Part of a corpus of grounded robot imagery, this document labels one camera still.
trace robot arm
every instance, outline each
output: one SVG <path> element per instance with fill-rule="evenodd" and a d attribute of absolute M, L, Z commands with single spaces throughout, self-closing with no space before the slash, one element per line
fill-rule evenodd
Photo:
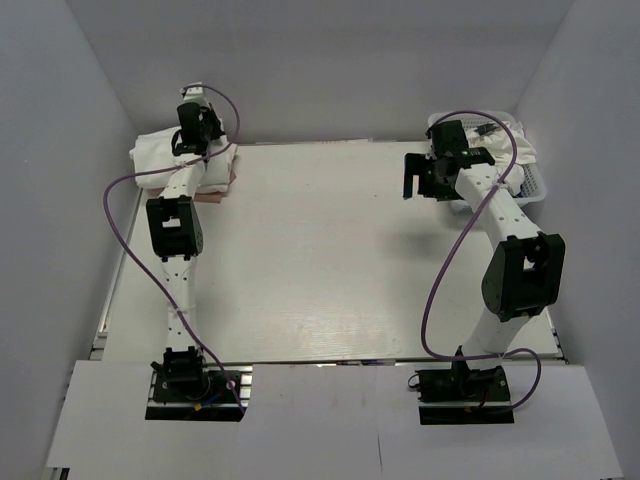
<path fill-rule="evenodd" d="M 203 88 L 196 86 L 182 93 L 183 102 L 178 107 L 181 128 L 171 141 L 176 165 L 226 145 L 222 124 Z M 207 161 L 196 162 L 175 171 L 159 197 L 148 200 L 146 205 L 153 250 L 162 260 L 167 288 L 196 335 L 195 272 L 203 235 L 193 198 L 207 164 Z M 171 305 L 167 329 L 167 348 L 198 349 Z"/>
<path fill-rule="evenodd" d="M 478 209 L 497 178 L 488 164 L 462 169 L 456 192 L 473 211 Z M 471 337 L 462 345 L 465 356 L 504 353 L 529 318 L 558 297 L 564 242 L 546 235 L 522 212 L 506 189 L 499 189 L 479 218 L 489 236 L 494 257 L 482 281 L 485 302 Z M 500 359 L 466 362 L 470 370 L 488 370 Z"/>
<path fill-rule="evenodd" d="M 477 211 L 498 178 L 493 157 L 484 148 L 469 148 L 459 120 L 439 123 L 427 135 L 430 154 L 405 156 L 404 198 L 413 195 L 417 176 L 418 194 L 439 201 L 463 198 Z M 529 319 L 555 303 L 560 286 L 562 238 L 543 233 L 505 189 L 495 193 L 479 220 L 494 255 L 482 280 L 485 307 L 456 356 L 505 353 Z M 504 378 L 500 364 L 501 358 L 454 362 L 447 378 L 452 385 L 438 388 L 449 390 L 448 399 L 477 397 Z"/>

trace purple cable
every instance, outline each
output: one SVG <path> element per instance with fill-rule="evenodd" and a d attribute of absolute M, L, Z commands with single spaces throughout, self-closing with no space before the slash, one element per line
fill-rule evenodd
<path fill-rule="evenodd" d="M 229 103 L 229 105 L 231 105 L 231 108 L 233 109 L 233 113 L 235 114 L 235 117 L 236 117 L 236 129 L 233 132 L 233 137 L 231 138 L 231 140 L 229 141 L 227 146 L 222 148 L 221 150 L 219 150 L 217 152 L 213 152 L 213 153 L 210 153 L 210 154 L 207 154 L 207 155 L 203 155 L 202 157 L 198 157 L 196 159 L 193 159 L 193 160 L 190 160 L 188 162 L 185 162 L 184 165 L 177 165 L 175 167 L 160 168 L 158 170 L 149 170 L 147 172 L 131 173 L 129 175 L 124 175 L 124 176 L 122 176 L 120 178 L 116 178 L 104 190 L 104 194 L 102 195 L 102 206 L 104 208 L 104 213 L 107 216 L 107 221 L 109 222 L 109 226 L 111 227 L 111 230 L 113 231 L 113 234 L 116 236 L 116 239 L 118 240 L 120 245 L 122 245 L 122 248 L 124 249 L 124 251 L 127 252 L 127 255 L 129 255 L 129 257 L 131 257 L 131 260 L 133 260 L 142 269 L 142 271 L 147 274 L 147 276 L 153 281 L 153 283 L 155 283 L 158 286 L 160 291 L 162 291 L 162 293 L 164 293 L 165 297 L 167 297 L 167 300 L 169 300 L 169 303 L 171 304 L 171 306 L 173 308 L 175 308 L 176 313 L 178 314 L 178 317 L 180 318 L 180 321 L 182 322 L 182 325 L 183 325 L 184 329 L 189 333 L 189 335 L 191 336 L 193 341 L 196 342 L 202 348 L 202 350 L 204 350 L 206 353 L 208 353 L 209 356 L 211 356 L 211 358 L 213 358 L 214 362 L 216 362 L 216 365 L 218 366 L 218 368 L 222 372 L 222 375 L 224 376 L 225 380 L 227 381 L 227 385 L 233 385 L 233 381 L 229 377 L 229 374 L 225 370 L 224 365 L 222 365 L 222 362 L 220 361 L 220 359 L 216 356 L 215 353 L 213 353 L 213 351 L 209 347 L 207 347 L 204 344 L 204 342 L 202 340 L 200 340 L 200 338 L 198 338 L 198 336 L 195 334 L 195 332 L 191 329 L 191 327 L 189 326 L 189 323 L 187 322 L 187 319 L 184 317 L 184 314 L 180 311 L 180 306 L 178 305 L 178 302 L 175 301 L 175 299 L 173 298 L 173 296 L 171 295 L 169 290 L 166 289 L 166 287 L 162 284 L 162 282 L 160 280 L 158 280 L 158 277 L 156 277 L 151 272 L 151 270 L 149 270 L 146 267 L 146 265 L 144 263 L 142 263 L 142 261 L 137 257 L 137 255 L 135 253 L 133 253 L 133 251 L 131 250 L 129 245 L 127 245 L 127 241 L 124 239 L 124 237 L 122 236 L 122 234 L 118 230 L 118 227 L 116 226 L 116 223 L 113 220 L 113 216 L 111 215 L 111 210 L 109 209 L 109 192 L 111 192 L 111 189 L 113 189 L 113 187 L 115 187 L 120 182 L 123 182 L 125 180 L 130 179 L 130 178 L 142 177 L 144 175 L 155 175 L 157 173 L 165 173 L 165 172 L 172 172 L 172 171 L 180 170 L 181 168 L 184 168 L 185 166 L 193 165 L 193 164 L 195 164 L 197 162 L 208 160 L 210 158 L 218 156 L 221 153 L 226 152 L 229 148 L 231 148 L 232 144 L 236 143 L 236 141 L 238 140 L 238 135 L 240 134 L 240 112 L 238 112 L 238 108 L 233 103 L 233 101 L 227 95 L 222 93 L 220 90 L 218 90 L 216 88 L 213 88 L 213 87 L 210 87 L 208 85 L 191 84 L 191 85 L 187 85 L 184 88 L 187 89 L 187 88 L 191 88 L 191 87 L 202 87 L 202 88 L 209 89 L 209 90 L 217 93 L 218 95 L 220 95 L 222 98 L 224 98 Z M 240 411 L 242 413 L 244 413 L 245 412 L 245 408 L 242 405 L 242 401 L 240 400 L 240 396 L 238 395 L 238 392 L 236 392 L 235 388 L 231 388 L 230 390 L 231 390 L 231 393 L 233 393 L 233 397 L 234 397 L 236 403 L 238 404 L 238 407 L 240 407 Z"/>
<path fill-rule="evenodd" d="M 440 271 L 438 272 L 438 275 L 436 276 L 436 279 L 433 282 L 433 286 L 431 287 L 431 291 L 429 292 L 429 298 L 427 299 L 427 305 L 425 306 L 425 309 L 424 309 L 424 314 L 422 316 L 422 328 L 421 328 L 421 331 L 420 331 L 420 339 L 422 340 L 422 348 L 424 348 L 425 352 L 427 352 L 433 358 L 436 358 L 438 360 L 443 360 L 445 362 L 463 362 L 463 361 L 470 361 L 470 360 L 488 360 L 490 358 L 500 358 L 500 357 L 509 358 L 509 357 L 512 357 L 512 356 L 514 356 L 514 355 L 516 355 L 518 353 L 528 353 L 529 355 L 531 355 L 534 358 L 534 360 L 536 361 L 536 365 L 537 365 L 536 378 L 535 378 L 535 380 L 533 382 L 533 385 L 532 385 L 531 389 L 527 392 L 527 394 L 524 397 L 522 397 L 522 399 L 520 399 L 518 402 L 516 402 L 515 404 L 513 404 L 509 408 L 510 410 L 513 410 L 513 409 L 519 407 L 520 405 L 522 405 L 523 403 L 525 403 L 527 400 L 529 400 L 529 398 L 531 398 L 531 396 L 535 392 L 536 388 L 538 388 L 538 384 L 540 383 L 540 377 L 542 376 L 542 362 L 541 362 L 540 357 L 538 356 L 538 354 L 536 352 L 534 352 L 530 348 L 516 348 L 515 350 L 511 350 L 509 352 L 506 352 L 503 355 L 500 355 L 500 354 L 497 354 L 497 353 L 491 353 L 491 354 L 486 354 L 486 355 L 451 356 L 451 355 L 441 355 L 439 353 L 436 353 L 433 350 L 431 350 L 431 348 L 429 348 L 429 345 L 427 345 L 427 321 L 429 320 L 429 313 L 431 312 L 431 306 L 433 305 L 433 300 L 434 300 L 434 298 L 436 296 L 436 292 L 438 291 L 438 287 L 440 286 L 440 283 L 442 282 L 442 279 L 444 278 L 444 274 L 446 273 L 447 269 L 449 268 L 449 265 L 451 264 L 451 261 L 453 260 L 453 257 L 455 256 L 455 254 L 457 253 L 458 249 L 460 248 L 460 245 L 462 244 L 462 241 L 465 239 L 465 237 L 467 236 L 467 234 L 469 233 L 469 231 L 471 230 L 473 225 L 476 223 L 476 221 L 480 217 L 480 214 L 484 210 L 484 207 L 491 201 L 493 196 L 496 194 L 496 192 L 500 188 L 499 184 L 504 183 L 504 180 L 507 178 L 507 175 L 509 175 L 509 173 L 511 172 L 511 170 L 515 166 L 516 159 L 518 158 L 518 148 L 517 148 L 517 145 L 516 145 L 516 139 L 513 137 L 513 134 L 511 133 L 511 130 L 509 130 L 509 127 L 507 127 L 504 124 L 504 122 L 502 122 L 500 119 L 498 119 L 495 116 L 490 115 L 488 113 L 480 112 L 480 111 L 477 111 L 477 110 L 457 110 L 455 112 L 451 112 L 451 113 L 448 113 L 448 114 L 440 117 L 438 120 L 436 120 L 436 122 L 434 122 L 434 125 L 442 122 L 443 120 L 446 120 L 449 117 L 452 117 L 454 115 L 459 115 L 459 114 L 479 115 L 481 117 L 485 117 L 485 118 L 488 118 L 489 120 L 492 120 L 492 121 L 496 122 L 505 131 L 505 133 L 509 137 L 509 141 L 511 142 L 511 148 L 513 149 L 513 154 L 512 154 L 512 157 L 511 157 L 511 162 L 509 162 L 509 165 L 507 166 L 505 171 L 502 173 L 502 175 L 500 175 L 500 178 L 498 178 L 498 181 L 496 182 L 496 184 L 493 187 L 491 187 L 491 190 L 489 190 L 489 193 L 487 193 L 487 196 L 484 197 L 482 202 L 480 202 L 480 205 L 478 205 L 478 209 L 474 212 L 473 216 L 469 220 L 469 223 L 467 223 L 467 225 L 465 225 L 465 227 L 462 229 L 462 232 L 460 232 L 460 236 L 458 237 L 458 239 L 453 244 L 453 247 L 451 248 L 451 251 L 447 255 L 447 258 L 445 259 L 444 263 L 442 264 L 442 267 L 440 268 Z"/>

